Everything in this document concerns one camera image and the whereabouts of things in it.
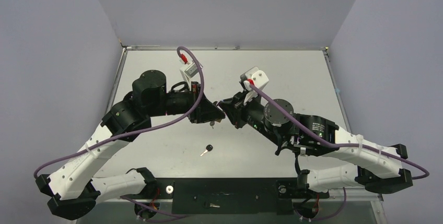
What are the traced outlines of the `black-headed key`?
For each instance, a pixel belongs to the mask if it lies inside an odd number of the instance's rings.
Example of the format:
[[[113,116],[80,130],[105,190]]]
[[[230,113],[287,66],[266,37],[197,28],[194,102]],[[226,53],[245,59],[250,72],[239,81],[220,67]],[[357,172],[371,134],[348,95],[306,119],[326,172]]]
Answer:
[[[205,150],[200,154],[200,156],[203,156],[203,155],[205,155],[206,153],[208,153],[208,152],[210,152],[212,150],[213,150],[213,146],[211,144],[209,144],[209,145],[207,145],[205,147]]]

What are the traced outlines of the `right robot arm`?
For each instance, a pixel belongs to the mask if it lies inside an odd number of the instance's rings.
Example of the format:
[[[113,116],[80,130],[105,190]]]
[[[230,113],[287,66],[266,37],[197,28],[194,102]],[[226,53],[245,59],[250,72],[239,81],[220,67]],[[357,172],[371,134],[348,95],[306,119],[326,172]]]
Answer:
[[[334,122],[316,115],[295,113],[284,99],[262,105],[261,96],[244,102],[245,92],[222,100],[218,106],[235,128],[246,124],[277,146],[275,155],[289,149],[299,156],[334,158],[343,165],[327,169],[300,169],[295,191],[301,196],[333,188],[360,187],[378,194],[392,194],[413,186],[411,172],[402,167],[407,158],[404,145],[379,146],[361,135],[349,133]]]

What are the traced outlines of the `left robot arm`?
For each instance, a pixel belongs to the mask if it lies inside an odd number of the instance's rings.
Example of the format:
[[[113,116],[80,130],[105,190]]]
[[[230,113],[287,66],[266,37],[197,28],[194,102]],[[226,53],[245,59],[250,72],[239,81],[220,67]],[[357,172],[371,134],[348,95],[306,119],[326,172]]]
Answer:
[[[130,169],[123,175],[98,178],[96,173],[119,150],[133,142],[141,130],[151,128],[151,118],[181,115],[191,123],[221,121],[225,114],[203,94],[201,84],[180,82],[170,91],[163,72],[148,70],[132,83],[132,90],[102,118],[90,139],[65,164],[51,174],[37,174],[36,184],[49,196],[50,212],[76,220],[97,204],[135,195],[153,196],[157,181],[147,168]]]

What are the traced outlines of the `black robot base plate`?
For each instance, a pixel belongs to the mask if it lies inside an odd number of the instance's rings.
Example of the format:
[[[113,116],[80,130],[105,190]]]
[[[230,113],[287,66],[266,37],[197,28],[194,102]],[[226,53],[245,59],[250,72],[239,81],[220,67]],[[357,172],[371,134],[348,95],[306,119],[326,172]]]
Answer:
[[[147,193],[127,195],[135,202],[170,203],[169,216],[206,214],[291,215],[294,207],[306,201],[327,199],[329,193],[317,193],[298,186],[296,178],[158,178]],[[220,208],[204,208],[204,202]]]

